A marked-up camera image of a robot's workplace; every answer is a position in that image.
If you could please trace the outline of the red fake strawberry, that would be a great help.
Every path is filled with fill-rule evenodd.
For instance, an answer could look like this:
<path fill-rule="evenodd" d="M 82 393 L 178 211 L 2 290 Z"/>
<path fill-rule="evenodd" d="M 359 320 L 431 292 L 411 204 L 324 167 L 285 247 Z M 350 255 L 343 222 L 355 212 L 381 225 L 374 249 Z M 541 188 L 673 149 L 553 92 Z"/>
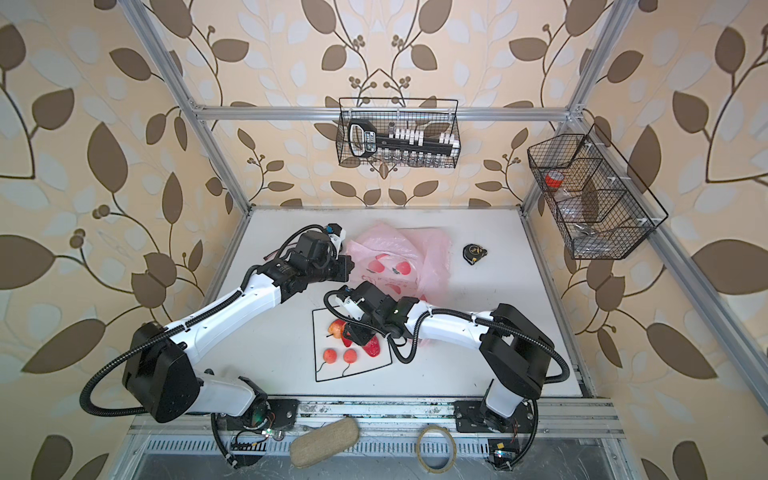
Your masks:
<path fill-rule="evenodd" d="M 372 358 L 378 357 L 381 353 L 381 346 L 378 337 L 374 335 L 363 347 L 363 351 Z"/>

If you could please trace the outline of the red yellow fake apple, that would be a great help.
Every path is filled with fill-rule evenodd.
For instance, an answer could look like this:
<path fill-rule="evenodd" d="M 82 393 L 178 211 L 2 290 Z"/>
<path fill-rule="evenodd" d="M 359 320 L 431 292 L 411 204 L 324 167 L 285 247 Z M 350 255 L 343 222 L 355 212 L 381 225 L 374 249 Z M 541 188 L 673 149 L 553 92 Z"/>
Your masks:
<path fill-rule="evenodd" d="M 328 327 L 328 336 L 341 339 L 344 335 L 346 322 L 341 319 L 334 320 Z"/>

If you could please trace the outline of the small red fake cherry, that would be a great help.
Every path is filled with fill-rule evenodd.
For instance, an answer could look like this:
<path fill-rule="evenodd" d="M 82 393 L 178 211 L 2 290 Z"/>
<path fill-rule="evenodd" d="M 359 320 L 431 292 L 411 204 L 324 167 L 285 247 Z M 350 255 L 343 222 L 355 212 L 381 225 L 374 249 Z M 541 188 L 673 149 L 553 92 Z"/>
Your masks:
<path fill-rule="evenodd" d="M 343 360 L 346 363 L 346 367 L 342 371 L 342 377 L 344 377 L 348 370 L 358 361 L 357 351 L 353 348 L 347 349 L 343 354 Z"/>

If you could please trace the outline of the pink plastic fruit-print bag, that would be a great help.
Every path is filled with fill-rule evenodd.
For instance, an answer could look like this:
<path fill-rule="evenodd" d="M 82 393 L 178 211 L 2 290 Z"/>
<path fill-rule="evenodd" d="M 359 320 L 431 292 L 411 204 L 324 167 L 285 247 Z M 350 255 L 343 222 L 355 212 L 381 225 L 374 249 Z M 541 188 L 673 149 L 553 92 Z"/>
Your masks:
<path fill-rule="evenodd" d="M 434 303 L 448 289 L 451 247 L 442 229 L 397 229 L 379 223 L 344 244 L 354 262 L 350 283 L 369 282 L 395 299 L 416 297 Z"/>

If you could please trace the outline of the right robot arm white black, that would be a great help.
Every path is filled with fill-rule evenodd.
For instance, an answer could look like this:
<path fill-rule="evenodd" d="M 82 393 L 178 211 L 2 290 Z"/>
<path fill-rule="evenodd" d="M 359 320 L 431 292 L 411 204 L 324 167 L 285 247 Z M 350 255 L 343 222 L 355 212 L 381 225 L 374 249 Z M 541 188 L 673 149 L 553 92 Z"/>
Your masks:
<path fill-rule="evenodd" d="M 436 307 L 415 297 L 398 300 L 365 281 L 324 294 L 324 307 L 345 323 L 341 337 L 363 347 L 380 336 L 401 364 L 412 363 L 422 340 L 442 341 L 477 351 L 494 378 L 469 421 L 505 433 L 515 425 L 521 405 L 530 416 L 531 432 L 520 449 L 505 458 L 491 454 L 498 470 L 510 471 L 532 447 L 539 424 L 538 400 L 543 387 L 568 380 L 571 371 L 552 340 L 516 307 L 501 303 L 486 312 Z"/>

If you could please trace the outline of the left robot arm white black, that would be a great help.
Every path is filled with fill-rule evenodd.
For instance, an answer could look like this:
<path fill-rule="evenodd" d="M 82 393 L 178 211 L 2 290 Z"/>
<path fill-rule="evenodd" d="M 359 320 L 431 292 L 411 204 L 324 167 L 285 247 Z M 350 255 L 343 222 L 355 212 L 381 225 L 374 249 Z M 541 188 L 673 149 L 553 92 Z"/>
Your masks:
<path fill-rule="evenodd" d="M 260 387 L 245 376 L 228 379 L 210 370 L 201 372 L 196 365 L 246 323 L 309 285 L 348 281 L 354 263 L 341 252 L 345 236 L 336 223 L 307 225 L 291 235 L 271 260 L 249 267 L 228 295 L 166 326 L 142 325 L 130 349 L 86 382 L 79 395 L 81 409 L 104 418 L 148 414 L 158 423 L 206 415 L 213 430 L 220 418 L 229 417 L 239 430 L 271 436 L 276 415 Z M 117 368 L 123 370 L 122 384 L 138 406 L 115 409 L 93 402 L 98 384 Z"/>

